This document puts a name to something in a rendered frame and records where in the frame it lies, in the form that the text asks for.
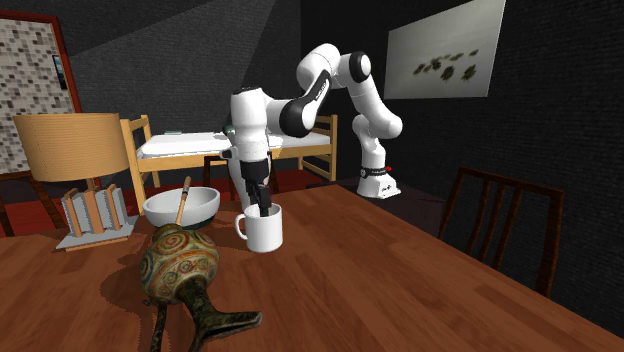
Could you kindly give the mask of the white bowl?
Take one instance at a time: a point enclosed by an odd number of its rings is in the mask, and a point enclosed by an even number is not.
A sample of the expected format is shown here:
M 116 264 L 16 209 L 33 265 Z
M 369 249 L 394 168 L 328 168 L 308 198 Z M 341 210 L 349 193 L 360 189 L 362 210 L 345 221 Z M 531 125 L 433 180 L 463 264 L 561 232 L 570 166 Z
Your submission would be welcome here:
M 144 215 L 155 227 L 175 222 L 182 189 L 172 189 L 148 198 L 142 205 Z M 220 192 L 209 187 L 191 187 L 187 195 L 180 225 L 196 230 L 209 224 L 220 206 Z

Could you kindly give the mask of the wooden frame bed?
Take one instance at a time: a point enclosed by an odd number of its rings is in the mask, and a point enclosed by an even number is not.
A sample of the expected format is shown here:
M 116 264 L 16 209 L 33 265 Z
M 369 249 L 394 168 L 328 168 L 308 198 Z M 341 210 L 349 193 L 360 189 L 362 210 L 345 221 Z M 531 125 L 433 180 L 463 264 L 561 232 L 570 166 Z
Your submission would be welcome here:
M 271 135 L 274 159 L 298 159 L 300 170 L 308 168 L 329 181 L 336 179 L 338 116 L 319 116 L 317 126 L 305 138 Z M 208 156 L 218 157 L 230 142 L 221 132 L 179 133 L 153 136 L 146 115 L 120 121 L 129 161 L 129 170 L 139 212 L 146 200 L 144 182 L 153 178 L 160 186 L 158 173 L 166 170 L 198 168 Z

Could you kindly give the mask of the beige shade table lamp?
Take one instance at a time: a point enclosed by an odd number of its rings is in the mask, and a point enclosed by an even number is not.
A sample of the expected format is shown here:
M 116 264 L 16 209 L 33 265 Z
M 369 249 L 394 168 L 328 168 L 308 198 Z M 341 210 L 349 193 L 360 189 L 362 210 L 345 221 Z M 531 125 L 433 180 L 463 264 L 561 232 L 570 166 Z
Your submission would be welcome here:
M 13 118 L 31 174 L 37 181 L 89 181 L 130 166 L 131 138 L 117 113 L 31 114 Z M 125 212 L 122 190 L 89 184 L 62 198 L 69 233 L 66 252 L 127 240 L 137 218 Z

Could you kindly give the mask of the pale wall picture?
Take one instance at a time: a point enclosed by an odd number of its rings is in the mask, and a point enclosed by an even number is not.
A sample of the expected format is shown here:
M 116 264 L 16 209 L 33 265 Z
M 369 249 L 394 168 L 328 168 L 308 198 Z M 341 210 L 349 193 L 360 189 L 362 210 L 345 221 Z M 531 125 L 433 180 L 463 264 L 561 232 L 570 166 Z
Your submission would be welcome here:
M 506 0 L 471 0 L 391 30 L 386 99 L 488 95 Z

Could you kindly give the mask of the wooden stick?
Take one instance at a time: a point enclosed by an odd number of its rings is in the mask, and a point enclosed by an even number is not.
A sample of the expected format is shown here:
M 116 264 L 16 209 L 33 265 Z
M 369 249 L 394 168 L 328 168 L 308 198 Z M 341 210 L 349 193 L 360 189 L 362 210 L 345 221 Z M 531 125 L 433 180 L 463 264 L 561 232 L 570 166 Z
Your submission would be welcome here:
M 190 189 L 190 185 L 191 185 L 191 181 L 192 178 L 191 176 L 186 176 L 184 183 L 183 183 L 183 187 L 182 187 L 182 191 L 181 191 L 181 199 L 179 202 L 179 207 L 178 207 L 178 211 L 177 211 L 177 215 L 176 215 L 176 219 L 175 219 L 175 224 L 181 226 L 181 219 L 183 216 L 183 212 L 184 212 L 184 207 L 187 201 L 187 197 L 188 197 L 188 193 L 189 193 L 189 189 Z

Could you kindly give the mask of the dark wooden chair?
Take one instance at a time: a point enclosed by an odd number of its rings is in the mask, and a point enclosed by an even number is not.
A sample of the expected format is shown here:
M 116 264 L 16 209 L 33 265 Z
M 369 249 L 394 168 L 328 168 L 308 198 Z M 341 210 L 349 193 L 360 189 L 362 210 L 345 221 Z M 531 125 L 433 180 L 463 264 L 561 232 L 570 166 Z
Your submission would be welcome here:
M 446 228 L 449 224 L 451 215 L 454 211 L 466 176 L 479 178 L 483 181 L 478 201 L 476 220 L 471 235 L 469 237 L 469 241 L 464 249 L 464 253 L 468 256 L 470 256 L 474 250 L 476 241 L 483 225 L 491 186 L 494 183 L 497 184 L 494 204 L 491 209 L 487 231 L 485 233 L 483 242 L 477 256 L 477 260 L 482 263 L 484 263 L 486 260 L 488 250 L 497 227 L 497 222 L 502 208 L 502 202 L 506 189 L 509 187 L 514 189 L 511 203 L 505 217 L 505 223 L 501 232 L 500 240 L 498 242 L 498 246 L 495 252 L 495 256 L 490 265 L 492 269 L 497 271 L 499 271 L 501 268 L 506 247 L 509 242 L 510 234 L 515 223 L 515 219 L 523 195 L 526 192 L 530 192 L 549 198 L 542 258 L 535 284 L 535 291 L 542 296 L 549 298 L 551 295 L 552 285 L 554 282 L 554 276 L 558 262 L 565 192 L 547 186 L 537 185 L 510 177 L 461 166 L 458 168 L 449 197 L 446 202 L 446 207 L 437 234 L 437 238 L 439 240 L 442 240 L 444 237 Z

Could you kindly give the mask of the white mug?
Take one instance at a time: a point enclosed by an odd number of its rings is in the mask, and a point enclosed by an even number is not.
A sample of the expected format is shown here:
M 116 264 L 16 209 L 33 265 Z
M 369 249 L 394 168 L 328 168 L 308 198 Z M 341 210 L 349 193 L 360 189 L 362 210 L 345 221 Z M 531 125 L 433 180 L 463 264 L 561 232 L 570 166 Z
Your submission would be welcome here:
M 253 252 L 272 252 L 283 243 L 282 208 L 279 204 L 272 203 L 267 216 L 261 215 L 258 204 L 250 205 L 236 216 L 234 225 L 238 236 Z

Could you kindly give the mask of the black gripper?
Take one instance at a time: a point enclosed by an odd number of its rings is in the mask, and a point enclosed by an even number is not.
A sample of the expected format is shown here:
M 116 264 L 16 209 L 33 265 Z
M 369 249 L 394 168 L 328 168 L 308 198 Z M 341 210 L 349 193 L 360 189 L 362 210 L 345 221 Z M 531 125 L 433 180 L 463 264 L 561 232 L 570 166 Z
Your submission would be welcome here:
M 271 208 L 271 193 L 267 185 L 270 175 L 269 160 L 240 161 L 241 177 L 246 185 L 249 204 L 257 204 L 261 217 L 267 217 Z

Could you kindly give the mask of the red framed mosaic panel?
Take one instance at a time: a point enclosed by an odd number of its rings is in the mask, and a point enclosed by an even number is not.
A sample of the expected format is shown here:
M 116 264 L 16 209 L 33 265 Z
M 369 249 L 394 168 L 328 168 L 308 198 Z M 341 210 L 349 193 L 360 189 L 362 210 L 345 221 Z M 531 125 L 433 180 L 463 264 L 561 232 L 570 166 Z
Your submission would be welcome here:
M 15 115 L 81 110 L 59 18 L 0 9 L 0 180 L 29 173 Z

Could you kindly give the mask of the ornate patterned vase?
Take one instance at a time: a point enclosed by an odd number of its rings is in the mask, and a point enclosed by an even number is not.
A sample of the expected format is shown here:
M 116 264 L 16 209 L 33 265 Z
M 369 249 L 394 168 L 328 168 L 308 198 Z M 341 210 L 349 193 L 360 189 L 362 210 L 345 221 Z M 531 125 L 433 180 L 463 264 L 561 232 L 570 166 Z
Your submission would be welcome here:
M 150 352 L 161 352 L 167 308 L 184 304 L 190 312 L 195 333 L 188 352 L 200 352 L 210 340 L 225 338 L 260 325 L 262 314 L 220 312 L 211 303 L 207 287 L 219 268 L 214 241 L 196 230 L 173 223 L 156 229 L 152 244 L 139 263 L 139 282 L 148 296 L 146 305 L 157 308 L 157 320 Z

